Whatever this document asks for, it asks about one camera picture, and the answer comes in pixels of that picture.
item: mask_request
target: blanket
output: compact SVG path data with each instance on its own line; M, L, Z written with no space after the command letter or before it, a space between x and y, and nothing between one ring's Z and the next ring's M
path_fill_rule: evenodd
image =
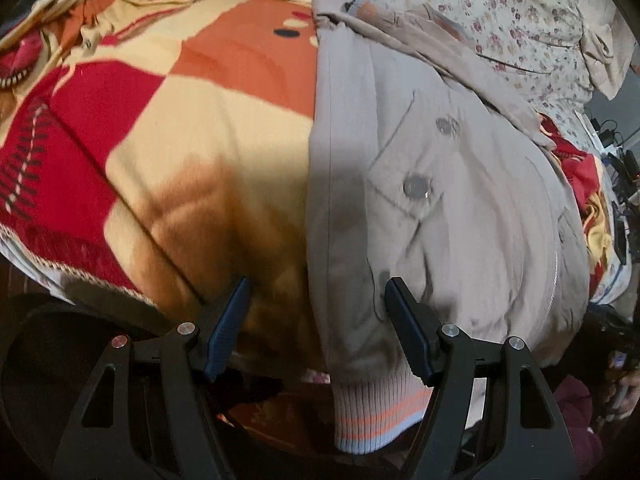
M238 349L322 369L304 232L317 46L310 0L39 1L0 41L3 233L174 322L247 275Z

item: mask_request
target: snap button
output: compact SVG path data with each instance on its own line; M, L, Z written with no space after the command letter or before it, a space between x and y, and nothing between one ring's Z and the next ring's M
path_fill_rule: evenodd
M430 186L429 181L422 175L411 174L402 183L404 194L411 200L423 200L428 198Z
M439 117L436 119L436 128L441 134L451 135L460 131L460 125L452 117Z

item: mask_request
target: white fabric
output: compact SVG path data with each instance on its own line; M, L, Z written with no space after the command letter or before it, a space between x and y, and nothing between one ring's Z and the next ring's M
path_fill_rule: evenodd
M583 16L580 47L593 85L613 99L625 80L636 40L613 0L576 0Z

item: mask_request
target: silver screw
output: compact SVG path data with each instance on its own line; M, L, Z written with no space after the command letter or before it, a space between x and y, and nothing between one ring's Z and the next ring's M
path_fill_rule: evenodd
M509 344L511 348L515 348L516 350L522 350L524 348L524 341L519 337L510 337Z
M191 321L180 323L180 325L178 325L178 334L181 335L192 334L194 330L196 330L196 326Z
M125 335L117 335L111 340L111 346L113 346L114 348L122 348L127 344L128 340L129 339Z
M455 337L460 333L460 329L451 323L442 326L442 333L449 337Z

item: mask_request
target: person's hand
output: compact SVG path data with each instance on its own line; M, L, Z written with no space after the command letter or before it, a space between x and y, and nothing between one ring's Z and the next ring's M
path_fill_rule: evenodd
M619 386L628 386L625 398L616 410L618 416L628 416L636 407L638 399L640 399L640 370L635 370L622 377L617 383L610 384L605 394L605 402L609 402L615 396L616 384Z

